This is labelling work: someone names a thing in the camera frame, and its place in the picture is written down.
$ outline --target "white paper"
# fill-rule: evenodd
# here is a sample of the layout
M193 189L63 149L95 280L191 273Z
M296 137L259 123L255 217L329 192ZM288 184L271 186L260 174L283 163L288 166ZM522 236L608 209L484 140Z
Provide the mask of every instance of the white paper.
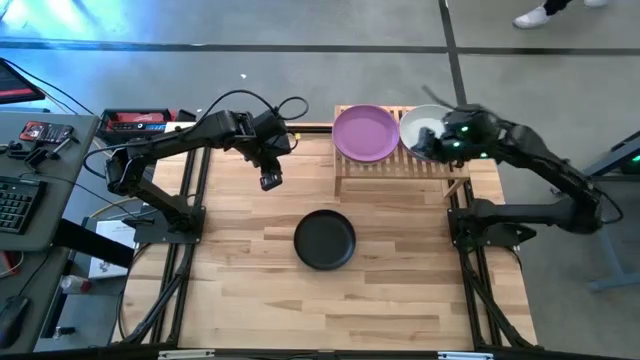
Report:
M98 221L96 225L96 233L119 242L130 248L135 247L133 236L136 230L122 223L120 220ZM127 275L127 269L108 263L102 259L91 258L91 267L89 268L89 279L100 279L115 276Z

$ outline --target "wooden dish rack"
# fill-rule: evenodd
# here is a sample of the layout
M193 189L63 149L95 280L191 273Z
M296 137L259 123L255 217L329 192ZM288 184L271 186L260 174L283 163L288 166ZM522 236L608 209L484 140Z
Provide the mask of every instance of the wooden dish rack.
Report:
M353 105L337 105L335 117ZM415 106L380 106L388 111L396 122L402 115ZM391 155L375 164L363 164L352 161L334 147L335 184L334 196L340 197L342 180L344 179L408 179L408 180L442 180L446 182L444 197L453 195L465 181L469 180L469 168L465 164L461 168L416 159L400 142Z

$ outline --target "wooden tabletop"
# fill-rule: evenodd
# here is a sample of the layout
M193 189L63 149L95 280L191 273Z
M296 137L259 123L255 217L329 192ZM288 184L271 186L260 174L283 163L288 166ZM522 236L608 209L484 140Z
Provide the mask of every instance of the wooden tabletop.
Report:
M154 182L178 193L185 159L159 161ZM263 192L259 170L239 153L213 151L180 347L472 349L441 181L345 180L337 200L326 134L302 134L298 148L280 161L284 184ZM469 170L477 198L504 201L492 160L472 161ZM341 212L356 229L355 254L336 271L306 267L293 249L296 225L318 209ZM131 272L123 308L127 333L158 295L166 252L167 246L151 246ZM516 259L487 248L487 261L497 303L535 343Z

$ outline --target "black keyboard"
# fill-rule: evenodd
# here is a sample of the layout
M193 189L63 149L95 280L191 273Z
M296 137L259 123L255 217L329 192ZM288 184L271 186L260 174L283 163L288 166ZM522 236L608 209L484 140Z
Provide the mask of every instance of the black keyboard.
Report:
M0 232L24 234L46 187L46 181L0 176Z

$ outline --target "person's foot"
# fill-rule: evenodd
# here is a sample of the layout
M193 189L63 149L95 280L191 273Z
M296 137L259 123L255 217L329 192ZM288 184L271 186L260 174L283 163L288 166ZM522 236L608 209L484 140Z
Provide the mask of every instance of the person's foot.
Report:
M546 24L550 19L551 16L547 15L547 11L542 6L538 6L528 13L515 18L513 25L518 29L533 29Z
M609 0L584 0L584 4L590 8L597 8L607 5Z

